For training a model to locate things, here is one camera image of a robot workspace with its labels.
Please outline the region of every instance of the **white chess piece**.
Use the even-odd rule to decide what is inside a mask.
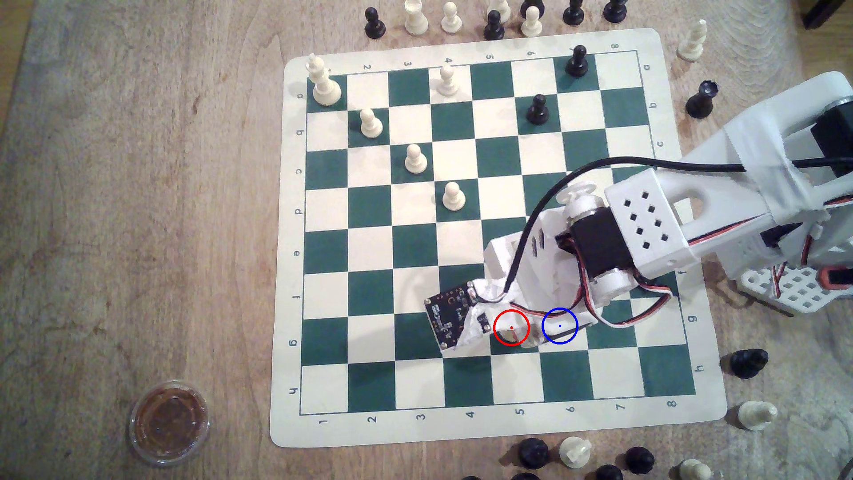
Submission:
[[[441,27],[447,33],[456,33],[462,28],[462,19],[456,14],[455,3],[447,2],[444,4],[444,18],[441,19]]]
[[[438,76],[441,77],[441,82],[436,87],[438,93],[445,97],[452,97],[459,91],[459,84],[453,80],[453,67],[444,65],[438,70]]]
[[[521,32],[525,37],[538,37],[542,33],[542,22],[539,21],[539,9],[536,5],[527,7],[527,18],[521,23]]]
[[[444,207],[455,212],[465,206],[465,192],[459,190],[459,184],[449,182],[444,186],[444,195],[441,197]]]
[[[412,35],[421,35],[427,31],[429,20],[423,14],[423,3],[421,0],[406,0],[403,5],[406,9],[406,32]]]
[[[711,480],[714,472],[708,465],[696,460],[684,460],[678,467],[678,476],[682,480]]]
[[[676,54],[678,58],[684,61],[697,61],[702,55],[702,44],[705,42],[705,35],[708,33],[708,27],[704,20],[698,20],[690,28],[688,37],[678,45]]]
[[[577,436],[570,436],[560,444],[560,460],[569,468],[582,468],[589,462],[592,443]]]
[[[738,407],[738,420],[747,430],[764,430],[778,416],[779,409],[766,401],[750,400]]]
[[[382,120],[376,118],[373,110],[365,108],[358,116],[362,118],[362,133],[367,138],[377,138],[382,133]]]
[[[308,70],[308,78],[314,82],[313,93],[317,103],[328,107],[340,100],[340,85],[328,77],[328,70],[322,58],[314,54],[309,55],[305,69]]]
[[[406,147],[406,170],[410,173],[423,173],[427,169],[427,157],[421,153],[421,147],[412,143]]]

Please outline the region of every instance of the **wooden table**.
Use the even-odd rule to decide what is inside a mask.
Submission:
[[[292,450],[270,441],[270,352],[285,62],[317,54],[481,40],[485,0],[459,2],[465,27],[403,29],[401,2],[376,3],[388,33],[363,33],[366,3],[43,1],[34,12],[0,142],[0,477],[510,478],[519,437]],[[513,10],[519,7],[512,0]],[[550,3],[544,34],[650,26],[681,105],[702,79],[721,86],[714,114],[679,111],[687,152],[743,108],[803,80],[799,20],[774,0],[629,3],[611,26],[602,0],[577,29]],[[708,20],[701,60],[675,47]],[[518,37],[518,18],[508,37]],[[649,477],[699,458],[726,478],[836,478],[853,450],[849,303],[787,317],[734,293],[716,263],[705,277],[721,354],[763,347],[757,378],[726,377],[729,404],[772,401],[761,434],[709,424],[581,432],[580,472],[644,445]],[[157,470],[128,447],[136,398],[167,378],[199,385],[213,430],[200,455]],[[566,435],[546,435],[555,445]]]

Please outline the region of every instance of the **black circuit board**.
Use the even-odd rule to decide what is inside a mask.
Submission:
[[[465,315],[476,303],[476,295],[468,284],[456,286],[424,301],[426,316],[429,317],[439,348],[446,350],[456,346],[465,328]],[[485,313],[480,314],[477,321],[483,327],[483,333],[491,331]]]

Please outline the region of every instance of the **chessboard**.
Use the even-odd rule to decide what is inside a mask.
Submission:
[[[575,45],[589,71],[565,73]],[[651,29],[322,56],[342,90],[312,96],[307,57],[284,71],[270,435],[332,447],[719,419],[726,398],[701,268],[658,281],[676,298],[627,329],[565,345],[494,337],[440,351],[424,300],[486,275],[483,251],[520,231],[542,195],[599,158],[681,158],[660,38]],[[451,65],[459,91],[436,91]],[[525,119],[536,94],[550,118]],[[366,138],[359,111],[383,132]],[[406,147],[429,161],[409,173]],[[639,172],[580,179],[598,192]],[[449,211],[444,186],[467,202]],[[683,219],[689,204],[679,204]],[[635,290],[603,315],[649,307]]]

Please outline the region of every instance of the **red circle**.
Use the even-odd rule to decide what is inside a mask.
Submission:
[[[522,338],[521,341],[518,343],[506,343],[503,340],[501,340],[501,336],[497,334],[497,320],[499,318],[501,318],[501,315],[505,314],[506,312],[516,312],[517,314],[524,317],[525,322],[527,322],[527,335],[525,335],[525,337]],[[531,322],[530,322],[530,320],[528,320],[527,315],[524,315],[520,310],[513,310],[512,308],[510,308],[509,310],[504,310],[498,316],[495,317],[494,323],[491,324],[491,332],[492,332],[492,334],[495,335],[495,338],[497,338],[498,342],[503,343],[504,345],[506,345],[508,347],[517,347],[520,344],[524,343],[525,340],[527,340],[527,337],[530,336],[530,334],[531,334]]]

